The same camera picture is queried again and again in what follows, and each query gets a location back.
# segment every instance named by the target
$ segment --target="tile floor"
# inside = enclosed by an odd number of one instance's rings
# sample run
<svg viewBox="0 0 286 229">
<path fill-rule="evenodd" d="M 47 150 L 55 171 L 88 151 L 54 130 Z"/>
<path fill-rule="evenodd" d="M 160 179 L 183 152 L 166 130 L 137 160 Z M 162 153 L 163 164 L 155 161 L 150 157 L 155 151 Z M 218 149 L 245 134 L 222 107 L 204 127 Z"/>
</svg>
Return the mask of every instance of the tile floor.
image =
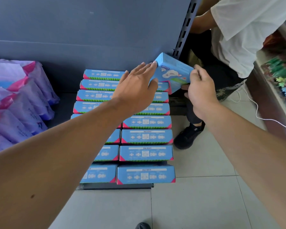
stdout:
<svg viewBox="0 0 286 229">
<path fill-rule="evenodd" d="M 223 105 L 265 129 L 255 118 L 255 104 L 240 90 Z M 172 116 L 176 136 L 188 125 Z M 262 203 L 244 183 L 220 146 L 205 129 L 194 145 L 174 148 L 175 184 L 151 190 L 75 191 L 50 229 L 134 229 L 145 221 L 153 229 L 279 229 Z"/>
</svg>

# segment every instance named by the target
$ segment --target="person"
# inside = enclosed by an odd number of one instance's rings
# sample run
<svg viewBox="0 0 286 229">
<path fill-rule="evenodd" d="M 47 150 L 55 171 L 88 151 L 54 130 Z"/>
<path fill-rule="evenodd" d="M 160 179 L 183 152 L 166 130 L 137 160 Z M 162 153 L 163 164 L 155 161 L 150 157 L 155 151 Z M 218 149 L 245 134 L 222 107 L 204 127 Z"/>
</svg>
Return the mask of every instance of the person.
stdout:
<svg viewBox="0 0 286 229">
<path fill-rule="evenodd" d="M 51 225 L 111 133 L 152 102 L 158 83 L 149 80 L 156 67 L 142 63 L 126 71 L 110 101 L 0 152 L 0 228 Z M 186 95 L 195 115 L 286 229 L 286 141 L 222 106 L 206 70 L 195 66 L 190 79 Z"/>
<path fill-rule="evenodd" d="M 192 50 L 214 80 L 217 98 L 224 100 L 251 73 L 265 38 L 286 20 L 286 0 L 202 0 L 197 15 L 179 60 L 187 63 Z M 175 138 L 178 149 L 191 147 L 205 128 L 192 109 L 187 100 L 190 124 Z"/>
</svg>

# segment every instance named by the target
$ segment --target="person in white shirt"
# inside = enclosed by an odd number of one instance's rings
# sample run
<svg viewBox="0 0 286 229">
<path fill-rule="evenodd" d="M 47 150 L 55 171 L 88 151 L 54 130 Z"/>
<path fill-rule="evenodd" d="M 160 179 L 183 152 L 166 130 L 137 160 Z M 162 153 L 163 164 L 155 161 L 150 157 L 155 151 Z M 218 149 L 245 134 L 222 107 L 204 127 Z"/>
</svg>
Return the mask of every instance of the person in white shirt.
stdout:
<svg viewBox="0 0 286 229">
<path fill-rule="evenodd" d="M 216 90 L 236 89 L 251 73 L 256 52 L 266 37 L 286 20 L 286 0 L 202 0 L 197 16 L 179 60 L 187 63 L 192 50 L 214 80 Z M 179 149 L 191 147 L 205 127 L 190 101 L 187 119 L 190 126 L 174 140 Z"/>
</svg>

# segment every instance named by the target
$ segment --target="white shirt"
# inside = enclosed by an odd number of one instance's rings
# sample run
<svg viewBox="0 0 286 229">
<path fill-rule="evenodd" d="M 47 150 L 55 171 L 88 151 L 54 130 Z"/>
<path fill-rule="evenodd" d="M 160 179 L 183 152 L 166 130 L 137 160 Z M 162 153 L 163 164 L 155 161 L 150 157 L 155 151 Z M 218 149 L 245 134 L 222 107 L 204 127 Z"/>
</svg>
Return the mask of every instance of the white shirt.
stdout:
<svg viewBox="0 0 286 229">
<path fill-rule="evenodd" d="M 247 78 L 265 38 L 286 20 L 286 0 L 220 0 L 211 13 L 212 53 Z"/>
</svg>

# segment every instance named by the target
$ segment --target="shoe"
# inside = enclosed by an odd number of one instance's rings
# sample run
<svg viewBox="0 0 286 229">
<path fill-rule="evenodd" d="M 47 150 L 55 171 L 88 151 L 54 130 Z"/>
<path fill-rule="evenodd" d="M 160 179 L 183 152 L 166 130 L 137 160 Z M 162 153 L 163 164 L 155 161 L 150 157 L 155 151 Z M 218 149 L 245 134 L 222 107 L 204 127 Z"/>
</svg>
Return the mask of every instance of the shoe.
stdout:
<svg viewBox="0 0 286 229">
<path fill-rule="evenodd" d="M 192 146 L 195 138 L 201 134 L 201 132 L 204 130 L 204 127 L 206 124 L 202 122 L 202 125 L 200 127 L 196 127 L 193 124 L 190 124 L 189 127 L 186 127 L 175 139 L 174 139 L 174 145 L 178 149 L 188 149 Z"/>
<path fill-rule="evenodd" d="M 150 226 L 147 223 L 139 223 L 136 226 L 136 229 L 151 229 Z"/>
</svg>

